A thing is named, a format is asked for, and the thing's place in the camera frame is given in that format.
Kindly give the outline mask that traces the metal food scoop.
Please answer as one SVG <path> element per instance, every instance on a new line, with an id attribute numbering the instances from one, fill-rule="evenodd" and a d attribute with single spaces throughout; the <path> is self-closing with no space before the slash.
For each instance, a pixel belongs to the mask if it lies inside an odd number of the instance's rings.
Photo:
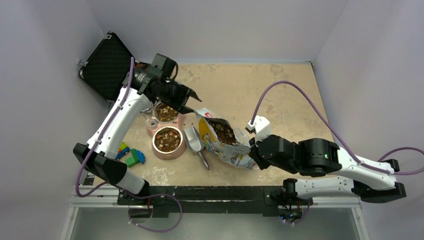
<path id="1" fill-rule="evenodd" d="M 202 153 L 202 150 L 205 146 L 201 140 L 198 130 L 193 125 L 191 125 L 183 129 L 183 134 L 188 150 L 194 155 L 198 155 L 206 170 L 209 171 L 210 165 Z"/>

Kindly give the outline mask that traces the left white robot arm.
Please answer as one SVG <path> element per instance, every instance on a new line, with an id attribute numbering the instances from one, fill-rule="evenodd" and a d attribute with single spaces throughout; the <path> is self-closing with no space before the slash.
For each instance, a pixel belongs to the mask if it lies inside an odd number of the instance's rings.
<path id="1" fill-rule="evenodd" d="M 105 184 L 129 192 L 129 197 L 138 205 L 149 199 L 149 182 L 134 174 L 125 163 L 116 160 L 118 148 L 125 135 L 141 112 L 151 110 L 156 102 L 162 102 L 180 114 L 194 110 L 186 104 L 189 98 L 198 100 L 196 92 L 175 80 L 178 64 L 167 56 L 156 54 L 146 69 L 135 67 L 130 58 L 129 71 L 122 82 L 119 95 L 106 118 L 86 143 L 77 143 L 73 154 L 80 163 L 75 180 L 75 192 L 84 198 L 79 190 L 83 171 L 99 178 Z"/>

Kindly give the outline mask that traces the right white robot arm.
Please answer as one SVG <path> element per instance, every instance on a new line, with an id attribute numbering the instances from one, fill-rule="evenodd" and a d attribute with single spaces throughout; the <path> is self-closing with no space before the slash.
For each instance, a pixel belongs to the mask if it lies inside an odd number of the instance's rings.
<path id="1" fill-rule="evenodd" d="M 283 181 L 280 196 L 288 204 L 314 197 L 357 197 L 365 203 L 385 204 L 407 196 L 395 176 L 400 170 L 397 160 L 356 162 L 347 150 L 322 138 L 298 143 L 273 134 L 261 141 L 251 138 L 249 156 L 261 170 L 273 166 L 307 177 Z"/>

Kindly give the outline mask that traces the pet food bag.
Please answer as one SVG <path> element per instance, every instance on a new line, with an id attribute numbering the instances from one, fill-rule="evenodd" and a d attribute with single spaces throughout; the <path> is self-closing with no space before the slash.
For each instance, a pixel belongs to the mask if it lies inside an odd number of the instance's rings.
<path id="1" fill-rule="evenodd" d="M 249 138 L 239 128 L 207 108 L 194 111 L 198 132 L 206 149 L 224 163 L 239 169 L 257 170 L 249 156 Z"/>

